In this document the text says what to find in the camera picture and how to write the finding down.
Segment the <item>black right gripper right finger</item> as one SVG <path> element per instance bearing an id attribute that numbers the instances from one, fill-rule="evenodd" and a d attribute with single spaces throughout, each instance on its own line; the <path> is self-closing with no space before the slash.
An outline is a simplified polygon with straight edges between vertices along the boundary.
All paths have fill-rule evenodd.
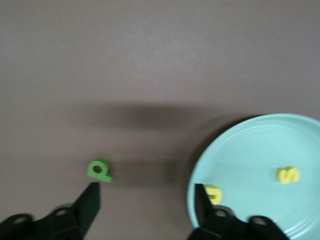
<path id="1" fill-rule="evenodd" d="M 203 184 L 194 187 L 194 198 L 203 210 L 203 221 L 188 236 L 189 240 L 287 240 L 286 234 L 268 217 L 251 216 L 239 220 L 226 206 L 213 206 Z"/>

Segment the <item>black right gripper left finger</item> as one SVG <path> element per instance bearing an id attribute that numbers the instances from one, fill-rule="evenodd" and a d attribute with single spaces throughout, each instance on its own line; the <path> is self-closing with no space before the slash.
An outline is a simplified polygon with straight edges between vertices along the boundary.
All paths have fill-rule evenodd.
<path id="1" fill-rule="evenodd" d="M 2 240 L 83 240 L 101 208 L 99 182 L 91 182 L 74 203 L 35 220 L 29 213 L 11 215 L 0 223 Z"/>

